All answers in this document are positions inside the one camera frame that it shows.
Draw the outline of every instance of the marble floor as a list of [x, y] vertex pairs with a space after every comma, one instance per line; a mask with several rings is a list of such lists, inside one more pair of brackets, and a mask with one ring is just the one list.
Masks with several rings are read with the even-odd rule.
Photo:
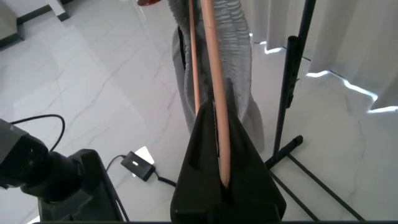
[[[52, 12], [24, 24], [26, 40], [0, 52], [0, 117], [13, 121], [57, 113], [67, 121], [56, 150], [96, 149], [104, 164], [146, 146], [161, 176], [177, 180], [189, 133], [171, 58], [174, 19], [167, 1], [139, 8], [134, 1], [76, 0], [71, 18]], [[285, 51], [253, 45], [252, 94], [272, 151]], [[368, 113], [372, 98], [341, 78], [306, 75], [303, 60], [282, 145], [296, 135], [293, 155], [367, 220], [398, 219], [398, 114]], [[51, 146], [56, 119], [20, 125]], [[288, 159], [272, 170], [321, 220], [354, 220]], [[167, 221], [174, 189], [152, 176], [134, 178], [115, 163], [109, 176], [131, 220]], [[284, 220], [310, 217], [283, 191]], [[2, 223], [26, 224], [38, 215], [35, 198], [0, 191]]]

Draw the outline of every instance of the wooden rod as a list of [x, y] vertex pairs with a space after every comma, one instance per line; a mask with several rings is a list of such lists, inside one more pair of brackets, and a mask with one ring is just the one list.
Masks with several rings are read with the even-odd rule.
[[195, 38], [195, 22], [193, 20], [193, 3], [189, 0], [189, 26], [191, 33], [191, 50], [192, 50], [192, 73], [193, 73], [193, 92], [195, 95], [195, 113], [198, 114], [200, 107], [200, 91], [199, 91], [199, 77], [198, 77], [198, 59], [197, 59], [197, 45]]
[[220, 177], [228, 187], [231, 176], [231, 149], [229, 142], [228, 110], [226, 105], [223, 68], [220, 57], [213, 0], [201, 0], [201, 11], [205, 23], [207, 49], [210, 59], [211, 79], [216, 104], [218, 140], [220, 145]]

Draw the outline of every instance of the gray cloth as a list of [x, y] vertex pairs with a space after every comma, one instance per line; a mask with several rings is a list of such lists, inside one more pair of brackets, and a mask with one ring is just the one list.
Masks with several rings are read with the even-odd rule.
[[[191, 132], [195, 124], [192, 55], [187, 0], [169, 0], [170, 9], [183, 34], [185, 68], [182, 61], [180, 39], [176, 29], [172, 53], [185, 119]], [[251, 96], [251, 44], [248, 23], [240, 0], [213, 0], [220, 44], [221, 62], [228, 108], [236, 107], [238, 118], [249, 133], [257, 150], [264, 147], [261, 114]], [[201, 102], [208, 99], [211, 84], [210, 63], [206, 46], [200, 1], [193, 0]]]

